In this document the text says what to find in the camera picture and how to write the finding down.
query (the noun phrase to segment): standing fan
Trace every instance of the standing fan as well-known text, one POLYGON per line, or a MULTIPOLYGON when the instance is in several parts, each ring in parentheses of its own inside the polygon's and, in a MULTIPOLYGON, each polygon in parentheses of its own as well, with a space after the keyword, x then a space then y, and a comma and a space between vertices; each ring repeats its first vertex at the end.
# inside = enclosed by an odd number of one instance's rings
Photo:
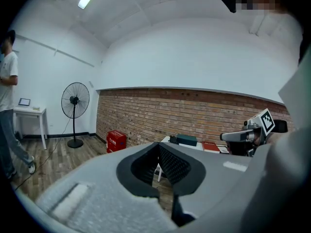
POLYGON ((89 103, 89 92, 87 87, 82 83, 70 84, 62 96, 62 109, 66 116, 73 118, 73 139, 68 141, 70 148, 76 149, 83 145, 83 141, 76 139, 74 130, 74 120, 83 115, 89 103))

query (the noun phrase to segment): table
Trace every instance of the table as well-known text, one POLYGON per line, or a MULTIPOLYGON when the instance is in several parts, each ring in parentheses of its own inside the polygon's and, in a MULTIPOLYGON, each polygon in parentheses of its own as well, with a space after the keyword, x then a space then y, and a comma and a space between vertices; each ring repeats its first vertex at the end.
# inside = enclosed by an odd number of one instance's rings
POLYGON ((22 117, 36 117, 39 118, 40 122, 40 132, 42 138, 43 148, 46 150, 47 146, 45 144, 45 139, 47 139, 46 128, 43 125, 43 115, 46 113, 46 108, 40 108, 39 111, 33 110, 31 107, 24 107, 24 106, 15 106, 13 109, 18 121, 18 132, 20 134, 21 139, 23 138, 22 133, 22 117))
MULTIPOLYGON (((170 137, 169 137, 169 136, 164 137, 164 139, 163 139, 161 142, 170 142, 170 137)), ((202 146, 202 142, 197 142, 197 143, 196 143, 196 146, 190 146, 190 145, 181 144, 181 143, 179 143, 179 145, 180 145, 180 146, 183 146, 183 147, 190 148, 190 149, 194 149, 194 150, 204 151, 203 146, 202 146)), ((219 150, 220 150, 221 152, 229 153, 229 152, 227 151, 227 148, 226 148, 226 147, 221 146, 221 145, 217 145, 217 147, 219 148, 219 150)), ((161 175, 162 175, 162 168, 160 167, 159 164, 158 164, 157 166, 160 168, 159 177, 158 177, 157 181, 160 182, 161 175)))

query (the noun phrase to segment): brick wall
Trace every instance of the brick wall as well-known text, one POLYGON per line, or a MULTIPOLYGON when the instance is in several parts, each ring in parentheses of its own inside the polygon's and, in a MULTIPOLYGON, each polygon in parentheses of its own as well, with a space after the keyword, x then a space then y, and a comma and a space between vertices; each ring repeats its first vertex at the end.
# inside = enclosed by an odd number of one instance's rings
POLYGON ((245 120, 268 108, 273 119, 292 120, 282 105, 244 96, 181 89, 119 89, 101 91, 96 133, 119 130, 127 146, 161 141, 178 133, 200 141, 219 140, 223 132, 239 131, 245 120))

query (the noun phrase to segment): electrical cable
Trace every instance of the electrical cable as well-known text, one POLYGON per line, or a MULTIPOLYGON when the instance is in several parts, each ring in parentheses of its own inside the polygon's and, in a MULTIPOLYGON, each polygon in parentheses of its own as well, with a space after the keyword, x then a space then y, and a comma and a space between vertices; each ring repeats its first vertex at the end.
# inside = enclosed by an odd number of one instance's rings
MULTIPOLYGON (((66 125, 64 131, 62 132, 62 135, 63 135, 64 132, 66 131, 66 128, 67 128, 67 126, 68 126, 68 124, 69 124, 69 122, 70 122, 70 119, 71 119, 71 117, 69 118, 69 121, 68 121, 68 123, 67 123, 67 125, 66 125)), ((54 151, 56 150, 56 147, 57 147, 58 143, 60 142, 60 140, 61 140, 62 138, 63 138, 62 136, 59 138, 58 142, 57 142, 56 145, 55 145, 55 148, 54 148, 53 151, 49 154, 49 156, 46 158, 46 160, 45 160, 38 168, 36 168, 36 170, 35 170, 35 172, 34 172, 33 174, 30 174, 29 177, 27 177, 26 179, 24 179, 23 182, 22 182, 21 184, 18 185, 18 187, 15 189, 15 191, 17 191, 31 176, 33 176, 33 175, 47 162, 47 160, 51 157, 51 155, 52 155, 52 154, 54 153, 54 151)))

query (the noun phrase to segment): white label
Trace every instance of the white label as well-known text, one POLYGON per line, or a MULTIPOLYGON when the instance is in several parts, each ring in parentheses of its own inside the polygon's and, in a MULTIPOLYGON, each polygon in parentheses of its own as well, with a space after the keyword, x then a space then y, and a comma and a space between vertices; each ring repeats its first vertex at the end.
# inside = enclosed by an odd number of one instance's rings
POLYGON ((66 221, 78 207, 88 191, 88 186, 77 184, 74 189, 56 206, 52 214, 59 220, 66 221))
POLYGON ((241 171, 241 172, 245 172, 247 170, 247 166, 243 166, 243 165, 236 164, 236 163, 229 162, 229 161, 224 162, 224 167, 234 169, 237 171, 241 171))

